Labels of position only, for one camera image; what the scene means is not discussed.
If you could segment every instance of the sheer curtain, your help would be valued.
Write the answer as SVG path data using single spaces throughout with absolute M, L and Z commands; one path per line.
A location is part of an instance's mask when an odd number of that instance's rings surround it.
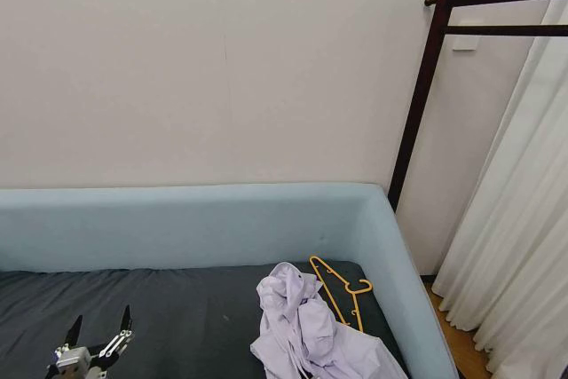
M 568 23 L 552 0 L 543 23 Z M 537 38 L 433 291 L 494 379 L 568 365 L 568 37 Z

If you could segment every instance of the dark gray mattress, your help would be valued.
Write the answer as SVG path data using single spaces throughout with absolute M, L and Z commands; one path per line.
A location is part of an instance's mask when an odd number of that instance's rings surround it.
M 356 264 L 329 263 L 351 282 L 364 278 Z M 295 265 L 312 272 L 308 263 Z M 264 378 L 249 345 L 262 316 L 256 285 L 273 267 L 0 272 L 1 375 L 44 378 L 53 350 L 79 314 L 79 344 L 91 346 L 114 336 L 129 304 L 136 338 L 109 371 L 114 379 Z M 351 297 L 337 280 L 327 282 L 350 316 Z M 381 337 L 406 370 L 372 292 L 358 300 L 366 333 Z

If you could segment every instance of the light purple garment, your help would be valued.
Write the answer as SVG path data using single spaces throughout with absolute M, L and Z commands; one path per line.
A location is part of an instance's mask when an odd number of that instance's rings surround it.
M 283 262 L 256 291 L 264 310 L 260 336 L 250 345 L 267 379 L 407 379 L 378 337 L 335 321 L 313 274 Z

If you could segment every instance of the light blue sofa bed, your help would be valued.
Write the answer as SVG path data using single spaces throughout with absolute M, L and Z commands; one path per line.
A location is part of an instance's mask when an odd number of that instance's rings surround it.
M 416 379 L 457 371 L 378 186 L 277 184 L 0 191 L 0 270 L 359 264 Z

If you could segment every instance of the white wall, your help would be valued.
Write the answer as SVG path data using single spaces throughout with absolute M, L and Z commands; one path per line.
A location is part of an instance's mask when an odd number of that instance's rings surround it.
M 539 22 L 543 3 L 467 16 Z M 422 0 L 0 0 L 0 186 L 388 186 Z M 529 40 L 446 49 L 399 210 L 435 270 Z

